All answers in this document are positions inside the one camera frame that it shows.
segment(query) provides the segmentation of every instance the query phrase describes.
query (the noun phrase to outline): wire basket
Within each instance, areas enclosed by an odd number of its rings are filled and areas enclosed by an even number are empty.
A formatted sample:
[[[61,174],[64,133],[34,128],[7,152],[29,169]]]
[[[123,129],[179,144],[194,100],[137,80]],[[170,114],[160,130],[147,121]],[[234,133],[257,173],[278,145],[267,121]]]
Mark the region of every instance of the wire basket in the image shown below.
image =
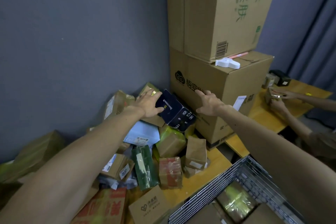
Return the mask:
[[[285,223],[302,224],[303,218],[286,200],[272,177],[247,156],[220,174],[170,215],[169,224],[183,224],[217,197],[233,180],[238,181],[259,203],[266,203]]]

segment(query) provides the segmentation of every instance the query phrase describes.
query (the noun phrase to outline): barcode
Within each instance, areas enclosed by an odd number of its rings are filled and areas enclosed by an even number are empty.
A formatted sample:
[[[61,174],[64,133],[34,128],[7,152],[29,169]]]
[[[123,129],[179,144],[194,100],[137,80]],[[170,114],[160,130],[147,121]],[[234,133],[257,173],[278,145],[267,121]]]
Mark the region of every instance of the barcode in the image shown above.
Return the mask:
[[[217,50],[216,50],[216,59],[223,58],[225,56],[225,53],[228,51],[228,42],[220,42],[217,43]]]

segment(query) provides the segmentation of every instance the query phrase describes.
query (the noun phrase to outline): yellow table top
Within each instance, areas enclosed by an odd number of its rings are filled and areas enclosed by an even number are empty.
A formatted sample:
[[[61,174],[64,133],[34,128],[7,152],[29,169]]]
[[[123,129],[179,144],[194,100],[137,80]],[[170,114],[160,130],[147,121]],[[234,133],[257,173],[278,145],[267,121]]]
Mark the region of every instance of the yellow table top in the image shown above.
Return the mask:
[[[220,153],[219,150],[213,149],[212,151],[208,151],[208,158],[211,163],[207,167],[207,169],[195,174],[189,179],[183,175],[183,187],[181,189],[166,189],[164,190],[164,194],[171,204],[171,208],[179,205],[184,202],[188,197],[195,194],[205,185],[207,185],[210,181],[215,179],[218,175],[223,173],[229,167],[232,166],[231,162]],[[129,190],[129,205],[140,198],[145,192],[140,191],[139,186]],[[133,224],[133,219],[130,213],[127,211],[126,214],[126,224]]]
[[[296,80],[291,80],[289,86],[287,86],[286,89],[301,94],[310,93],[314,97],[319,98],[328,98],[332,94],[329,91],[325,91]],[[249,117],[256,120],[259,124],[265,126],[266,128],[273,130],[275,133],[279,133],[287,126],[287,124],[284,122],[284,120],[276,116],[275,113],[272,112],[269,106],[265,103],[265,91],[265,89],[262,89],[256,96]],[[313,108],[312,105],[303,103],[303,101],[298,99],[288,99],[284,100],[283,102],[291,114],[295,117],[300,117]],[[229,145],[230,148],[241,158],[250,154],[237,135],[234,135],[233,137],[226,140],[226,144]]]

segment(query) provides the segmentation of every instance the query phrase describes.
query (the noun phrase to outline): dark blue box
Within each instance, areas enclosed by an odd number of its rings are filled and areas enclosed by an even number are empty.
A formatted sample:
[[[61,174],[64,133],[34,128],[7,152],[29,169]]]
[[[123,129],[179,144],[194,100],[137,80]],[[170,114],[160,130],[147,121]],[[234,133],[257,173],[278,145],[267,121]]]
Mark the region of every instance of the dark blue box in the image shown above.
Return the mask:
[[[155,107],[165,108],[159,115],[169,126],[184,132],[191,124],[196,122],[196,115],[190,111],[186,104],[182,104],[175,95],[164,90],[157,100]]]

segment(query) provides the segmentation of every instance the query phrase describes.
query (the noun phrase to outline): finger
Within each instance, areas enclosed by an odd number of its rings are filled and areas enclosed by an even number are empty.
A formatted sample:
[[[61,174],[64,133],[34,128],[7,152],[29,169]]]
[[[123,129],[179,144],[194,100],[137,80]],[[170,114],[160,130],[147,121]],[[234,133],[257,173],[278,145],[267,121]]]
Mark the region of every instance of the finger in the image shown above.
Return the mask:
[[[158,113],[160,113],[160,112],[163,112],[163,110],[164,110],[163,107],[158,107],[158,108],[155,108],[155,109],[156,109],[156,111],[157,111],[156,114],[158,114]]]
[[[146,92],[146,95],[151,96],[153,92],[154,92],[154,89],[150,89],[149,91]]]
[[[200,90],[195,90],[195,93],[199,95],[200,97],[205,96],[204,93]]]
[[[157,93],[155,93],[155,95],[153,96],[153,99],[155,100],[155,102],[159,99],[159,97],[162,95],[162,92],[159,91]]]
[[[197,112],[197,113],[203,113],[203,109],[204,109],[203,107],[197,108],[197,109],[196,109],[196,112]]]

